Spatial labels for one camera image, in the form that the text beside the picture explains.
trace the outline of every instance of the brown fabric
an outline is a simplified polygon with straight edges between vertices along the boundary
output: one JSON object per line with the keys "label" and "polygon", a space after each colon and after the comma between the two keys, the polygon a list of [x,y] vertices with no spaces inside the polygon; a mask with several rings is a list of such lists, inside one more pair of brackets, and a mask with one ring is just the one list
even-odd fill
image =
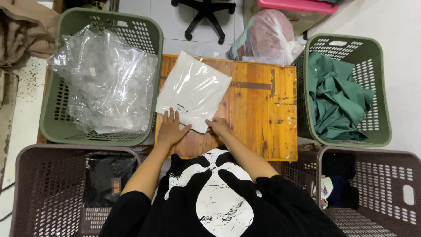
{"label": "brown fabric", "polygon": [[48,58],[58,18],[35,0],[0,0],[0,67],[11,67],[25,52]]}

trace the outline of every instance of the wall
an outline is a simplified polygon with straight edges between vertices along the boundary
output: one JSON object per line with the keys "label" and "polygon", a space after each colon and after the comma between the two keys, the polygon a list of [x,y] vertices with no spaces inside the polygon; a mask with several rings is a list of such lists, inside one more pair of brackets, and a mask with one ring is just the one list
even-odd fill
{"label": "wall", "polygon": [[384,52],[384,77],[392,141],[386,149],[421,157],[421,1],[346,1],[338,13],[310,30],[376,39]]}

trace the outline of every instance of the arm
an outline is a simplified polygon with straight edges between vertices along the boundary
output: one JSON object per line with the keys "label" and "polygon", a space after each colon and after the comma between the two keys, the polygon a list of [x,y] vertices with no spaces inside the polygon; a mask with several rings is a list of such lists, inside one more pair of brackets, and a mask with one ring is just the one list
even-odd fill
{"label": "arm", "polygon": [[238,165],[243,168],[256,182],[258,177],[272,177],[278,172],[260,155],[250,150],[240,139],[234,136],[229,130],[227,121],[223,118],[206,120],[209,126],[208,131],[219,136],[228,151],[232,154]]}
{"label": "arm", "polygon": [[121,195],[130,191],[139,191],[152,200],[162,164],[170,148],[182,139],[192,127],[189,124],[180,131],[179,122],[180,116],[178,111],[175,112],[175,118],[173,108],[170,108],[170,117],[168,117],[168,111],[164,113],[157,144],[127,182]]}

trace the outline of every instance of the wooden tabletop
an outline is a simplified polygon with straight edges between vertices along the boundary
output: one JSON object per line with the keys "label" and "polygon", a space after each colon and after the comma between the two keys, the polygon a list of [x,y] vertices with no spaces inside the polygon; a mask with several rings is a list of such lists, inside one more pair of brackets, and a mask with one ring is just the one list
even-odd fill
{"label": "wooden tabletop", "polygon": [[[163,56],[160,88],[177,58],[177,55]],[[203,59],[203,62],[232,77],[215,117],[225,118],[233,133],[267,161],[296,161],[296,68],[224,59]],[[157,114],[155,142],[161,123],[162,115]],[[191,130],[168,155],[176,153],[190,159],[219,145],[211,134]]]}

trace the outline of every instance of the folded white t-shirt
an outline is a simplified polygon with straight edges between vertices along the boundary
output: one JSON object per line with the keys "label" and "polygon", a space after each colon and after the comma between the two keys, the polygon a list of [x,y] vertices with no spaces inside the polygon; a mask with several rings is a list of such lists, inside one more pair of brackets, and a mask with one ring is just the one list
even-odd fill
{"label": "folded white t-shirt", "polygon": [[180,123],[206,133],[232,78],[182,51],[158,96],[156,112],[173,107]]}

